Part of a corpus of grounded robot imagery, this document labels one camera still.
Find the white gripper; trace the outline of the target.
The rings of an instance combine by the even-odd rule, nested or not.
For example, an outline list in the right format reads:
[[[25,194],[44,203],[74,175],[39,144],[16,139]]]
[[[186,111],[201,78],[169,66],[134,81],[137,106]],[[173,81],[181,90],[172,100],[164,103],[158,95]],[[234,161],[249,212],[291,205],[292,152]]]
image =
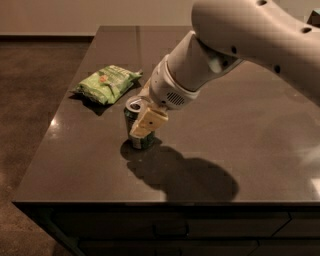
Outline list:
[[[169,72],[168,57],[166,55],[155,67],[150,77],[139,92],[139,96],[152,99],[155,103],[142,105],[137,120],[134,122],[130,135],[143,138],[156,131],[168,121],[169,110],[179,110],[195,100],[199,92],[191,92],[180,86]]]

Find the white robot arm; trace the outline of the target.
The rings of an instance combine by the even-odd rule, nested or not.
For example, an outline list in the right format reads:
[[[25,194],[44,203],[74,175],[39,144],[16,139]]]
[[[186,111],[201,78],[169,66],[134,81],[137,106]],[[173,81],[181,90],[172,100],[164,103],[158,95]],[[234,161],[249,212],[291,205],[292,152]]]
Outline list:
[[[196,99],[200,88],[242,61],[275,73],[314,102],[320,99],[320,28],[303,23],[272,0],[197,0],[192,30],[155,67],[139,93],[142,107],[129,129],[143,138],[167,112]]]

